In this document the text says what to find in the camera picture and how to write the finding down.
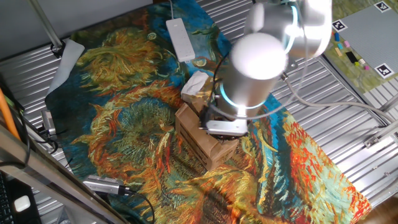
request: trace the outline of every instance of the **cardboard box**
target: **cardboard box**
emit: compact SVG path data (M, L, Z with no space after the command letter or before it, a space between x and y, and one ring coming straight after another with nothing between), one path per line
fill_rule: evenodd
M203 102L195 100L192 106L201 108ZM175 114L175 129L208 171L231 158L239 144L238 139L220 143L206 131L199 129L199 117L186 103Z

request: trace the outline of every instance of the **white power strip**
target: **white power strip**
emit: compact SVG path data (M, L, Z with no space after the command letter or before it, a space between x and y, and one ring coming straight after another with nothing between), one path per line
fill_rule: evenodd
M195 52L187 30L181 18L166 21L167 30L174 46L175 53L179 62L187 62L195 58Z

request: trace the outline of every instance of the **patterned fabric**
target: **patterned fabric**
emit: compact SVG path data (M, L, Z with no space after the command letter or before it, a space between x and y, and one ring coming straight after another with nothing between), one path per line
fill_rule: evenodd
M366 198L286 110L253 121L233 157L205 170L174 114L189 75L213 75L231 45L194 0L174 3L197 55L190 63L176 60L168 3L72 36L86 50L46 104L56 129L68 129L60 144L73 173L123 180L152 202L157 223L356 223L367 214ZM262 110L279 105L270 96ZM110 199L132 222L151 216L139 197Z

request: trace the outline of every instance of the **gray cable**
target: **gray cable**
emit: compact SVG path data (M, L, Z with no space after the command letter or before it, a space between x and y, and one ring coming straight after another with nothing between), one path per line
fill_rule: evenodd
M300 22L303 22L303 17L301 15L301 11L299 8L299 5L297 4L297 2L294 2L296 8L297 8L297 14L298 14L298 18L300 19ZM305 46L305 62L304 62L304 68L303 68L303 73L301 75L301 79L300 79L300 83L298 84L298 88L296 90L296 92L298 93L302 87L303 81L304 81L304 74L307 73L307 68L308 68L308 45L307 45L307 36L305 35L305 29L304 26L303 27L303 34L304 34L304 46ZM292 95L284 104L280 105L278 108L265 113L265 114L261 114L261 115L257 115L257 116L253 116L253 117L240 117L240 116L235 116L232 114L228 114L225 113L224 111L221 111L220 109L218 109L215 105L210 104L210 108L213 109L215 112L229 118L229 119L246 119L246 120L250 120L250 119L260 119L260 118L265 118L269 115L272 115L278 111L280 111L281 109L283 109L286 105L288 105L292 100L293 100L294 95Z
M388 119L390 122L394 122L395 120L392 119L388 114L386 114L385 112L376 109L372 106L366 105L364 103L357 103L357 102L335 102L335 103L311 103L308 101L305 101L303 98L301 98L293 89L292 84L288 81L288 79L285 80L287 87L291 90L291 92L293 93L293 95L296 97L297 100L299 100L299 102L301 102L302 104L308 105L308 106L313 106L313 107L327 107L327 106L341 106L341 105L351 105L351 106L359 106L362 108L366 108L369 109L371 111L374 111L375 113L385 117L386 119Z
M169 0L169 2L170 2L170 9L171 9L171 11L172 11L172 19L174 19L173 3L172 3L172 0Z

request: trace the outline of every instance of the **white paper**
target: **white paper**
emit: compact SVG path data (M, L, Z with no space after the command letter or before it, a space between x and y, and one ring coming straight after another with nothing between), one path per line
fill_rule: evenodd
M181 90L182 94L196 95L204 86L209 76L201 71L195 72Z

